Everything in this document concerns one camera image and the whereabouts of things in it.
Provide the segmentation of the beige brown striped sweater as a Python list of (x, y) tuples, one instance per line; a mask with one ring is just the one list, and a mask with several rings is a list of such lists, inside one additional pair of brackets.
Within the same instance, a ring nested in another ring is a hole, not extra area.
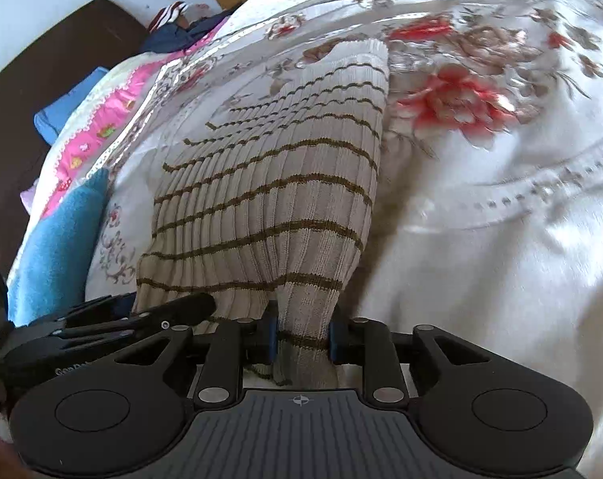
[(327, 330), (371, 230), (389, 90), (387, 47), (346, 40), (258, 83), (213, 120), (209, 140), (174, 147), (153, 198), (134, 308), (207, 293), (214, 322), (279, 307), (280, 385), (333, 388)]

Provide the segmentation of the dark navy clothes pile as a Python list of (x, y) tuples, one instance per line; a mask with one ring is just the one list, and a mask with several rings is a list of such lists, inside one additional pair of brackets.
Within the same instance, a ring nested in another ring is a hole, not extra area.
[(188, 50), (222, 25), (232, 13), (232, 10), (227, 10), (200, 18), (186, 28), (178, 25), (176, 21), (160, 24), (157, 18), (152, 21), (148, 36), (141, 42), (138, 52), (162, 54)]

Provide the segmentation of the blue towel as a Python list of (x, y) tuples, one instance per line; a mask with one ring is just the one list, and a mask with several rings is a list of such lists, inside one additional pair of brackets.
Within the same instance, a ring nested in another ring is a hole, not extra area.
[(17, 327), (84, 302), (108, 184), (109, 172), (97, 171), (33, 229), (8, 291)]

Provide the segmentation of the floral satin bedspread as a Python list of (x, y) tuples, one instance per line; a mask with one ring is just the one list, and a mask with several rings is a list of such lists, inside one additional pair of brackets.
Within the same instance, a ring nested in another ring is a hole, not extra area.
[[(248, 0), (145, 84), (67, 192), (109, 172), (85, 299), (137, 293), (175, 146), (209, 140), (253, 83), (273, 95), (361, 39), (387, 47), (389, 90), (371, 230), (335, 307), (438, 325), (574, 387), (593, 410), (579, 469), (603, 478), (603, 0)], [(9, 285), (55, 210), (31, 216)]]

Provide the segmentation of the pink floral quilt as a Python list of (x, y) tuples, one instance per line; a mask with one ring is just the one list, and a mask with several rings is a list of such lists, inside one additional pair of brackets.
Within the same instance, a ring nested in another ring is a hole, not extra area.
[(88, 169), (101, 148), (124, 128), (134, 114), (138, 99), (143, 97), (145, 84), (153, 81), (165, 64), (209, 44), (223, 24), (188, 50), (139, 53), (109, 69), (73, 111), (50, 146), (40, 176), (29, 189), (21, 192), (26, 212), (40, 218), (55, 210), (74, 181), (81, 177), (81, 171)]

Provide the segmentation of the blue pillow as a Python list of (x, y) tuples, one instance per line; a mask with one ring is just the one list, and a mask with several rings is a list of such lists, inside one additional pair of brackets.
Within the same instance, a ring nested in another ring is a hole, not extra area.
[(52, 146), (55, 143), (73, 111), (108, 71), (105, 67), (95, 68), (55, 102), (37, 111), (33, 117), (34, 127), (46, 144)]

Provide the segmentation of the red white striped garment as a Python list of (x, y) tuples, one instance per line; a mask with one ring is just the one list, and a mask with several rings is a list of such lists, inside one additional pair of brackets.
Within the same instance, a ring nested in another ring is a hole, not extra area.
[(176, 24), (181, 28), (188, 28), (199, 20), (210, 18), (212, 15), (213, 10), (210, 9), (208, 4), (176, 1), (157, 12), (148, 26), (148, 32), (149, 34), (155, 32), (155, 30), (167, 24)]

